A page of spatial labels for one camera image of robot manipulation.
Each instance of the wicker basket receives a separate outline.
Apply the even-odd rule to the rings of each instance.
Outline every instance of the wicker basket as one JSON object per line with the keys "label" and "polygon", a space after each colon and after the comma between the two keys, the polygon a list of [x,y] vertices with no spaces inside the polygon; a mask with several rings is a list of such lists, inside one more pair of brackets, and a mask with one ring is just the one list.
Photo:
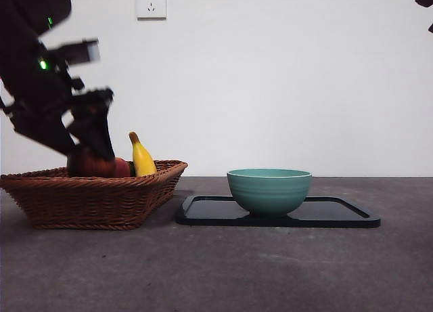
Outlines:
{"label": "wicker basket", "polygon": [[145,177],[69,177],[66,168],[2,175],[3,188],[39,229],[135,229],[173,196],[187,167],[155,161]]}

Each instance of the apple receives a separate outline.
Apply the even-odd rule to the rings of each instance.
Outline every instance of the apple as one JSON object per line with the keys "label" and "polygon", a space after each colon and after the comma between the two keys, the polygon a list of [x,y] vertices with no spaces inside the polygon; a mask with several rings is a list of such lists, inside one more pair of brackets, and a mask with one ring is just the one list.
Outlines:
{"label": "apple", "polygon": [[67,169],[70,177],[111,178],[116,170],[116,160],[106,160],[91,148],[79,144],[68,155]]}
{"label": "apple", "polygon": [[127,178],[131,176],[131,169],[129,163],[122,158],[115,158],[116,170],[114,171],[115,178]]}

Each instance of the wall socket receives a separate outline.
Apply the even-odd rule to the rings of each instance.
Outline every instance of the wall socket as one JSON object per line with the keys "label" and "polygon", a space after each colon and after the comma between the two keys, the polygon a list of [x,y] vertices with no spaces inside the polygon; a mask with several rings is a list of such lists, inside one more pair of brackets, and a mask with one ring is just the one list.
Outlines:
{"label": "wall socket", "polygon": [[136,0],[137,19],[166,19],[167,0]]}

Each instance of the tray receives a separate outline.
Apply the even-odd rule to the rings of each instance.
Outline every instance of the tray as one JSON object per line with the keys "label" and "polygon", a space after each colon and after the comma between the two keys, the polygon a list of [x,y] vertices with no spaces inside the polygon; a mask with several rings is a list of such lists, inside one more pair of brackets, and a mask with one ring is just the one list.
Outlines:
{"label": "tray", "polygon": [[336,197],[307,197],[286,217],[255,217],[229,196],[190,196],[176,214],[183,225],[277,227],[378,227],[380,218]]}

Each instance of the teal ceramic bowl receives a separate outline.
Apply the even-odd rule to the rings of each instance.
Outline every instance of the teal ceramic bowl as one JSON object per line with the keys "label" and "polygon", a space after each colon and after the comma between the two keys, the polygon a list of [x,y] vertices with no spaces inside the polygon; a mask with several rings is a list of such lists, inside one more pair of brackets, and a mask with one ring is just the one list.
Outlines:
{"label": "teal ceramic bowl", "polygon": [[311,173],[285,169],[227,172],[234,200],[252,215],[282,217],[297,209],[309,192]]}

